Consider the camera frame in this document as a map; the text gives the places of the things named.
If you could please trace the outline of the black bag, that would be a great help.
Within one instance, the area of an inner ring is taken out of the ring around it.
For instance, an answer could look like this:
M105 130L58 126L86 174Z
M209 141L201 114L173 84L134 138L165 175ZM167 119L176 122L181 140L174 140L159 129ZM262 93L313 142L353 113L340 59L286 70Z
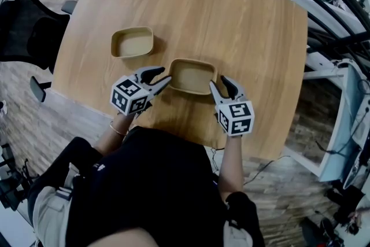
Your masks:
M334 219L339 224L344 225L349 222L350 213L354 212L364 193L352 185L345 190L342 187L339 187L339 189L340 192L337 193L335 188L331 188L324 195L330 201L339 205L338 211L334 214Z

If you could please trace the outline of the person's black shirt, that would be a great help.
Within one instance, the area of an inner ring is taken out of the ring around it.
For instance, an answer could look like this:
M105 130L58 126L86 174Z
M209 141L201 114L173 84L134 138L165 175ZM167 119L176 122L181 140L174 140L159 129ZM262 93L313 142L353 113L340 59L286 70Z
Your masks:
M88 247L130 228L146 230L159 247L223 247L227 220L251 235L253 247L265 247L255 203L241 191L222 200L204 147L142 127L107 156L74 138L32 185L31 222L39 193L62 187L70 163L79 176L72 182L65 247Z

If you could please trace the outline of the person's left forearm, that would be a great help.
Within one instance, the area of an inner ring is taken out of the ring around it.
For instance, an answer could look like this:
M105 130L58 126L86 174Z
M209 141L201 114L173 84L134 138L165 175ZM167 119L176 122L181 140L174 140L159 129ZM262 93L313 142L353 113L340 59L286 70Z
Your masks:
M134 114L126 116L118 113L99 140L93 145L93 148L103 156L116 151L129 131L134 116Z

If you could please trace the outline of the person's right forearm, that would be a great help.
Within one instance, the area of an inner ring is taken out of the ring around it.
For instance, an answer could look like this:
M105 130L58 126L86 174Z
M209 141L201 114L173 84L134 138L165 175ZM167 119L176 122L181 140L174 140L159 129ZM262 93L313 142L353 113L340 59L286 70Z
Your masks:
M223 201L232 193L243 191L242 137L228 136L221 162L218 189Z

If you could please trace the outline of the black office chair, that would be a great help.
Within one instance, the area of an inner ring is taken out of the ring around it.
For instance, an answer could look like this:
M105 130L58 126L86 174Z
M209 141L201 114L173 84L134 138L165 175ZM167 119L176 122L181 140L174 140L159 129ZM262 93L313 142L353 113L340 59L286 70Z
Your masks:
M65 2L60 14L40 0L0 4L0 62L25 62L54 73L75 5L75 1Z

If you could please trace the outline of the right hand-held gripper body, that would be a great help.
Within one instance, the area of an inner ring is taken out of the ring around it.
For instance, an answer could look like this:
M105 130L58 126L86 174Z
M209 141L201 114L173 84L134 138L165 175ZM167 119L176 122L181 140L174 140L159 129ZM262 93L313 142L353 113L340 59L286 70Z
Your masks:
M216 105L217 122L223 131L231 137L251 133L255 114L251 101L234 101Z

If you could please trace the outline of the white and blue desk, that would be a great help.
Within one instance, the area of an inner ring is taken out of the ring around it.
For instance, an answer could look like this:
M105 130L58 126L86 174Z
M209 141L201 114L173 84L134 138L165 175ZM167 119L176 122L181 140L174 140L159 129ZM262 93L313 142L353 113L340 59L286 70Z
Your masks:
M321 163L296 150L283 153L316 175L321 182L340 180L347 189L366 166L365 151L370 146L370 80L352 59L333 61L327 69L305 72L303 80L327 79L341 90L341 100L333 132Z

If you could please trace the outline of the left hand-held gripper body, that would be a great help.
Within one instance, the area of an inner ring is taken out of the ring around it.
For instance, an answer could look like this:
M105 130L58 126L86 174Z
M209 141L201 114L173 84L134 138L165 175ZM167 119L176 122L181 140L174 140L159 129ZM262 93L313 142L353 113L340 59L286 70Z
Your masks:
M140 114L154 95L139 82L139 76L134 73L122 76L113 86L110 93L110 104L120 113L128 116Z

